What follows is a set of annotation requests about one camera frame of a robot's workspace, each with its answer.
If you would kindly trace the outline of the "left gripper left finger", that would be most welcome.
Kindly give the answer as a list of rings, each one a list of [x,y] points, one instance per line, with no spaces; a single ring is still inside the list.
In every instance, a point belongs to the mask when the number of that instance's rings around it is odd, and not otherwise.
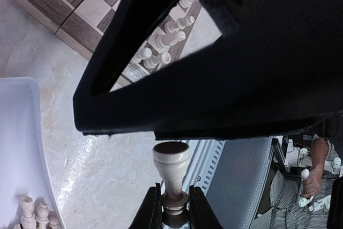
[[[156,183],[150,187],[131,223],[129,229],[161,229],[162,205],[161,187]]]

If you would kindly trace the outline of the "white chess rook corner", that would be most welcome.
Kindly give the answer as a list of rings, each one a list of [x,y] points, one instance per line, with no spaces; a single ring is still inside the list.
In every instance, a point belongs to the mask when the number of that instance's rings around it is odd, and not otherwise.
[[[189,8],[194,2],[197,2],[198,0],[180,0],[179,1],[179,5],[184,8],[187,9]]]

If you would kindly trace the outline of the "white chess rook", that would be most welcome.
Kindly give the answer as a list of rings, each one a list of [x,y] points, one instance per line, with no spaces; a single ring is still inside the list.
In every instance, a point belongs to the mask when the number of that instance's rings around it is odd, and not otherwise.
[[[160,64],[169,64],[171,62],[171,55],[169,52],[164,52],[159,54],[158,56],[152,55],[148,59],[143,61],[143,65],[147,69],[154,69]]]

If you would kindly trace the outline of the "white chess pawn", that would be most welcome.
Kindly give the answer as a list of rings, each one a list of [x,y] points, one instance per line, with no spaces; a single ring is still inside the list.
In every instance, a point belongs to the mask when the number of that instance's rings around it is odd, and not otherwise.
[[[164,30],[166,33],[174,33],[178,32],[180,28],[178,27],[178,24],[175,21],[168,21],[164,24]]]
[[[143,60],[146,60],[152,56],[152,51],[150,48],[144,47],[138,50],[133,58],[131,59],[131,63],[140,63]]]

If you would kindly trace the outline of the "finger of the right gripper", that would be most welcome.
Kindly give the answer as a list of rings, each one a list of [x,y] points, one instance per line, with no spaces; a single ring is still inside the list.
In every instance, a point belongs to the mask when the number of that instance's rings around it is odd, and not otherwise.
[[[86,135],[263,134],[342,113],[342,0],[199,0],[214,43],[111,88],[179,0],[121,0],[73,96]]]
[[[192,140],[192,139],[216,139],[227,140],[228,136],[221,130],[176,130],[176,131],[155,131],[155,139],[166,140]]]

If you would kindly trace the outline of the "white chess piece tall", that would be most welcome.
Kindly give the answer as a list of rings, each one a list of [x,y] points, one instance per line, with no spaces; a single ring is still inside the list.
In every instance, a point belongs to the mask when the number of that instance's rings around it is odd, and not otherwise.
[[[153,162],[165,186],[161,196],[162,222],[170,228],[181,228],[189,219],[189,195],[183,191],[189,145],[175,141],[159,143],[153,147]]]

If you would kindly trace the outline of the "white plastic tray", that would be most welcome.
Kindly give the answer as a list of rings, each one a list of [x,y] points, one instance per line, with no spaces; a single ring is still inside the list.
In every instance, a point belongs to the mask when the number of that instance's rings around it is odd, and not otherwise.
[[[40,91],[31,77],[1,79],[1,228],[13,228],[23,213],[21,196],[47,203],[61,217],[42,141]]]

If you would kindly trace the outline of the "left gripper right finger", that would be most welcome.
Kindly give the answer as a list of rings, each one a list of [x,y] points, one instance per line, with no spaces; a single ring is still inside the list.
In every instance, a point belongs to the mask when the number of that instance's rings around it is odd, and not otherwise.
[[[223,229],[200,187],[189,188],[191,229]]]

